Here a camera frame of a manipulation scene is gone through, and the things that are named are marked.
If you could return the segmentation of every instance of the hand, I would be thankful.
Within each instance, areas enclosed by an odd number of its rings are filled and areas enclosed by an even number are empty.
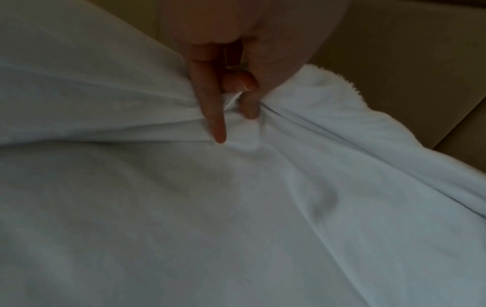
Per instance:
[[[226,141],[222,92],[244,92],[244,117],[295,74],[331,34],[346,0],[162,0],[163,19],[186,61],[211,133]],[[231,71],[242,54],[250,73]]]

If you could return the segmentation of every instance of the white fabric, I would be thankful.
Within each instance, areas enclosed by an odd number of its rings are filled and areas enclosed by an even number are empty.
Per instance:
[[[1,306],[486,305],[485,176],[340,77],[227,96],[217,145],[179,58],[90,4],[2,0],[0,41]]]

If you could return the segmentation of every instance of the beige couch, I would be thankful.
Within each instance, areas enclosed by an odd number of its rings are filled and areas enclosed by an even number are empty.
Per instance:
[[[90,0],[161,42],[157,0]],[[486,172],[486,0],[355,0],[311,62],[428,148]]]

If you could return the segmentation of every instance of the white cloth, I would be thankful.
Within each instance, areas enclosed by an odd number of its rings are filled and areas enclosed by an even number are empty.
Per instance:
[[[485,176],[340,77],[227,96],[217,145],[179,58],[90,4],[2,0],[0,41],[1,306],[486,305]]]

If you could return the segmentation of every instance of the white sheet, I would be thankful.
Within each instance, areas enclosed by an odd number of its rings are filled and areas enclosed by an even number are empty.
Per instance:
[[[1,306],[486,304],[486,177],[340,77],[227,96],[217,145],[179,58],[90,4],[2,0],[0,41]]]

